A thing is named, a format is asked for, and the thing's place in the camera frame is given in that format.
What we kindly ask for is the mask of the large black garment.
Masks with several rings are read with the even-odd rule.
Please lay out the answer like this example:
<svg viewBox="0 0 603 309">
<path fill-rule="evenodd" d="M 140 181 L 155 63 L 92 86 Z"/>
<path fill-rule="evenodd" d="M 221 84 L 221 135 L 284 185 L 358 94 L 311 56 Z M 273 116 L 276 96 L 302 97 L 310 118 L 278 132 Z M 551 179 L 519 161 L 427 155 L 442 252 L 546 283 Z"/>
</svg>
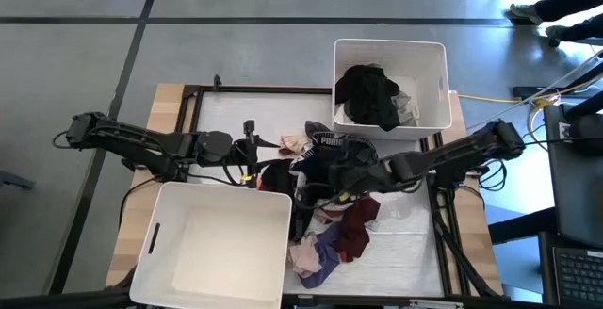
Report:
<svg viewBox="0 0 603 309">
<path fill-rule="evenodd" d="M 335 83 L 335 103 L 355 123 L 376 125 L 383 131 L 400 126 L 397 107 L 392 98 L 400 93 L 397 83 L 382 68 L 354 65 Z"/>
</svg>

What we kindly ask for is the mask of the light grey garment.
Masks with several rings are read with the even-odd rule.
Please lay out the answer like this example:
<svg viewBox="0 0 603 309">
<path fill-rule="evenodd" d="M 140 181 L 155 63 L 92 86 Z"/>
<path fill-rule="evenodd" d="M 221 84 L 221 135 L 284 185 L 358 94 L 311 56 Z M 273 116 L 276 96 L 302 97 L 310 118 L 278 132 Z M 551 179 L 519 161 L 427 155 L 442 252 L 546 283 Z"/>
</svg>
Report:
<svg viewBox="0 0 603 309">
<path fill-rule="evenodd" d="M 412 97 L 402 91 L 391 98 L 398 114 L 400 126 L 417 127 L 417 121 L 419 120 L 418 108 L 411 105 L 411 100 Z"/>
</svg>

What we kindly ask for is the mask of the person's shoe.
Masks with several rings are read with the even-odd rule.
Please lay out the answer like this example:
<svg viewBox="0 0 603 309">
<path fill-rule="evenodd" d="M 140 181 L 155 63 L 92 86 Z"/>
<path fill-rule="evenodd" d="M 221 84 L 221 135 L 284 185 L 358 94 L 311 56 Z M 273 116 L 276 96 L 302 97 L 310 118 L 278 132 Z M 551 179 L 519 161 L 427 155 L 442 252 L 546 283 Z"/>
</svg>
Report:
<svg viewBox="0 0 603 309">
<path fill-rule="evenodd" d="M 562 41 L 568 41 L 567 30 L 568 27 L 563 25 L 549 26 L 545 30 L 548 45 L 550 47 L 556 48 L 561 44 Z"/>
<path fill-rule="evenodd" d="M 527 19 L 533 24 L 541 24 L 543 22 L 534 5 L 511 4 L 509 11 L 514 17 Z"/>
</svg>

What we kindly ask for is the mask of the white woven-texture plastic basket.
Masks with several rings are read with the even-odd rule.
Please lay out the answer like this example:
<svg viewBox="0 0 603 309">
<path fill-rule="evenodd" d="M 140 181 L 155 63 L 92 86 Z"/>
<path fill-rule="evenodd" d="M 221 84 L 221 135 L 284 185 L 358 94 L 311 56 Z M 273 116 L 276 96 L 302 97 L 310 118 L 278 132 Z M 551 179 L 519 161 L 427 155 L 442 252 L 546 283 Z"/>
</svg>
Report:
<svg viewBox="0 0 603 309">
<path fill-rule="evenodd" d="M 408 108 L 418 117 L 415 126 L 384 131 L 377 125 L 349 122 L 332 104 L 336 132 L 372 139 L 420 140 L 452 126 L 446 48 L 439 42 L 339 39 L 334 43 L 333 81 L 354 65 L 374 64 L 410 97 Z"/>
<path fill-rule="evenodd" d="M 291 207 L 282 193 L 164 184 L 130 299 L 179 309 L 280 309 Z"/>
</svg>

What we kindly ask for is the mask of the black desk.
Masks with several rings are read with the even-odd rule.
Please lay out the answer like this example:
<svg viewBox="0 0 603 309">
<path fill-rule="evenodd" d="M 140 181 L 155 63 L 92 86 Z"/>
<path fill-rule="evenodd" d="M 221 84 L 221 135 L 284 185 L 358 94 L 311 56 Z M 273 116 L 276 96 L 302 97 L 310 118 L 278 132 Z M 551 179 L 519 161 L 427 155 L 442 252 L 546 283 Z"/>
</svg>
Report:
<svg viewBox="0 0 603 309">
<path fill-rule="evenodd" d="M 603 250 L 603 156 L 587 156 L 561 142 L 566 124 L 563 106 L 544 110 L 554 206 L 493 223 L 493 244 L 556 232 L 573 241 Z"/>
</svg>

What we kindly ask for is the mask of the black metal table frame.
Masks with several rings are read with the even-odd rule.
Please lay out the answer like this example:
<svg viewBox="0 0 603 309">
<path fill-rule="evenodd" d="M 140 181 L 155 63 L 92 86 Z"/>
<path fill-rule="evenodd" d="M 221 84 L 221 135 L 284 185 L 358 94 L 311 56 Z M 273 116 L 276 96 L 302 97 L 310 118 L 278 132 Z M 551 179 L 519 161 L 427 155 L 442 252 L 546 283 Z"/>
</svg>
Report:
<svg viewBox="0 0 603 309">
<path fill-rule="evenodd" d="M 184 85 L 177 118 L 173 122 L 175 131 L 189 133 L 196 130 L 201 114 L 203 95 L 206 92 L 299 94 L 327 97 L 331 95 L 331 90 L 328 88 L 221 85 L 219 91 L 213 91 L 213 84 Z M 455 207 L 456 191 L 452 188 L 437 189 L 434 186 L 434 181 L 429 180 L 428 193 L 431 211 L 436 213 L 432 224 L 435 228 L 436 255 L 438 267 L 443 276 L 445 295 L 495 297 L 497 292 L 479 275 L 463 252 L 461 228 L 458 224 Z M 457 294 L 453 289 L 455 285 L 459 287 Z"/>
</svg>

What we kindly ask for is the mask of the black rig frame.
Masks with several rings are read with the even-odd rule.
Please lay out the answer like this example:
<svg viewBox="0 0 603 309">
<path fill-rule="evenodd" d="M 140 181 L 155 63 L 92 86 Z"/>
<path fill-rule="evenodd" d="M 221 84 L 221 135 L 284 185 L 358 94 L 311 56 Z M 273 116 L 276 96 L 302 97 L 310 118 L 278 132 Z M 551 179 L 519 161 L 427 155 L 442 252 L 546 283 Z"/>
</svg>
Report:
<svg viewBox="0 0 603 309">
<path fill-rule="evenodd" d="M 131 299 L 128 291 L 125 289 L 0 299 L 0 309 L 123 309 L 129 307 L 141 308 L 144 305 L 140 300 Z M 483 298 L 460 295 L 442 298 L 284 295 L 277 304 L 277 308 L 290 309 L 294 306 L 313 307 L 317 305 L 359 307 L 415 306 L 431 309 L 603 309 L 603 306 L 593 306 L 583 303 L 555 305 L 512 301 L 504 297 Z"/>
</svg>

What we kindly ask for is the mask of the dark grey garment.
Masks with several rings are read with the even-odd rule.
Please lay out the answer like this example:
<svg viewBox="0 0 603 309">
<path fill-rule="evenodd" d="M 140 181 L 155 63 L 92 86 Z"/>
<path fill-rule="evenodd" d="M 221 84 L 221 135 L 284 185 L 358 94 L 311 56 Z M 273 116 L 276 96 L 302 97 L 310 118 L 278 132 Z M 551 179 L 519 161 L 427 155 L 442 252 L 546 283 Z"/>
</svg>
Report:
<svg viewBox="0 0 603 309">
<path fill-rule="evenodd" d="M 326 125 L 314 121 L 305 122 L 304 132 L 308 139 L 316 142 L 320 142 L 323 138 L 329 138 L 333 134 Z"/>
</svg>

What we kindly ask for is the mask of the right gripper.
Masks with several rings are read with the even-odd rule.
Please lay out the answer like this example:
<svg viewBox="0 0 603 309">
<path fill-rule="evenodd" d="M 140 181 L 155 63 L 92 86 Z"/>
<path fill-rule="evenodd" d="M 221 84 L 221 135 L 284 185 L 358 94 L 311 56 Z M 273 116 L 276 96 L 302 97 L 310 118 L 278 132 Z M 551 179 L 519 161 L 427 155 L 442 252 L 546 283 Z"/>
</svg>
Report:
<svg viewBox="0 0 603 309">
<path fill-rule="evenodd" d="M 345 153 L 328 168 L 328 185 L 337 193 L 391 192 L 405 183 L 390 166 L 393 156 L 379 158 L 369 149 Z"/>
</svg>

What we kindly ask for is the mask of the salmon pink garment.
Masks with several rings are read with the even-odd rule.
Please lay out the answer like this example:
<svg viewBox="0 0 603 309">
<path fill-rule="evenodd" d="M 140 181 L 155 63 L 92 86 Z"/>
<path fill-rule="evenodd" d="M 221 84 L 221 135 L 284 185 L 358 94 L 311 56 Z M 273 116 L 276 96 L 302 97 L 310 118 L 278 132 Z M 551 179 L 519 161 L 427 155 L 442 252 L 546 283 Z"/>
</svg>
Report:
<svg viewBox="0 0 603 309">
<path fill-rule="evenodd" d="M 317 222 L 329 225 L 333 222 L 339 222 L 343 219 L 343 216 L 346 212 L 346 208 L 338 208 L 338 209 L 325 209 L 318 208 L 313 212 L 313 219 Z"/>
</svg>

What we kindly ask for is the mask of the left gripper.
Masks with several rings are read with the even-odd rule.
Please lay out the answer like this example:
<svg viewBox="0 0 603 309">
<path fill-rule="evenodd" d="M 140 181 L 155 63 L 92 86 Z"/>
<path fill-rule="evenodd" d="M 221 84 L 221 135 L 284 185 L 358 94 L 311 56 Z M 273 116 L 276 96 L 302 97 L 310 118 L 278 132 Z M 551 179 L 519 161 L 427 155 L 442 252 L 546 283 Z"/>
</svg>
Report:
<svg viewBox="0 0 603 309">
<path fill-rule="evenodd" d="M 257 188 L 258 178 L 258 147 L 264 148 L 277 148 L 281 147 L 280 144 L 274 144 L 266 140 L 261 139 L 254 133 L 255 122 L 254 120 L 247 120 L 243 123 L 244 138 L 238 139 L 234 145 L 241 156 L 241 160 L 245 160 L 245 166 L 247 172 L 245 174 L 244 182 L 248 188 Z"/>
</svg>

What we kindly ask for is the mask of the black Puma waistband shorts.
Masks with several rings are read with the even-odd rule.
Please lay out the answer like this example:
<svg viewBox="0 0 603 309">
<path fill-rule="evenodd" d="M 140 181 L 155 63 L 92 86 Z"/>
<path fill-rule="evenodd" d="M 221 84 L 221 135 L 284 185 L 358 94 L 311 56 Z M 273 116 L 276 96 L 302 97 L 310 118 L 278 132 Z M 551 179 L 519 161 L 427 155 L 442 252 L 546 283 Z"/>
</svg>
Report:
<svg viewBox="0 0 603 309">
<path fill-rule="evenodd" d="M 325 198 L 333 197 L 349 184 L 344 181 L 345 172 L 372 165 L 379 158 L 375 146 L 365 138 L 316 132 L 311 140 L 312 147 L 289 166 L 297 193 L 322 188 L 327 192 Z"/>
</svg>

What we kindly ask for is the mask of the cream red-striped cloth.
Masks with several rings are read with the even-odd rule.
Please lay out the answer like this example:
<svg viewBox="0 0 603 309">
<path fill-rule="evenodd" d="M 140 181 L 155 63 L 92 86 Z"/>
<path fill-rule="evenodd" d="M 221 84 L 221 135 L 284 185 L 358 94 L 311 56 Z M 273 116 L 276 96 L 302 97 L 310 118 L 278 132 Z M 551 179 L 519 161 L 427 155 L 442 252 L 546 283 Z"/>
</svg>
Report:
<svg viewBox="0 0 603 309">
<path fill-rule="evenodd" d="M 281 136 L 279 153 L 281 155 L 302 155 L 310 147 L 305 135 Z"/>
</svg>

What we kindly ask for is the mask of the black laptop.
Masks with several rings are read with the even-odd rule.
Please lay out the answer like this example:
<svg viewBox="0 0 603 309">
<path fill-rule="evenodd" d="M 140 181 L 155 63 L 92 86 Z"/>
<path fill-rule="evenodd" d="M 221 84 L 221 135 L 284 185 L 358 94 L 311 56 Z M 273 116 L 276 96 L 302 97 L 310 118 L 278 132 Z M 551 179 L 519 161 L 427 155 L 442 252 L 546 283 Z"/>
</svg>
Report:
<svg viewBox="0 0 603 309">
<path fill-rule="evenodd" d="M 549 233 L 538 234 L 543 303 L 603 309 L 603 250 Z"/>
</svg>

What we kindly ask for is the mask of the person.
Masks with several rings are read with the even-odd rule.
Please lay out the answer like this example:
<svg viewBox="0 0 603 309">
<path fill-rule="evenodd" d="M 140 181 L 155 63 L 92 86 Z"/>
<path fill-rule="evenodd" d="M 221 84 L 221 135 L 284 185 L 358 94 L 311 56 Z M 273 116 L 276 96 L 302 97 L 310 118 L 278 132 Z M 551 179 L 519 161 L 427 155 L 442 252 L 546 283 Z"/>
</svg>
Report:
<svg viewBox="0 0 603 309">
<path fill-rule="evenodd" d="M 571 14 L 603 6 L 603 0 L 540 0 L 534 4 L 543 22 L 555 22 Z M 603 13 L 568 26 L 568 41 L 603 38 Z"/>
</svg>

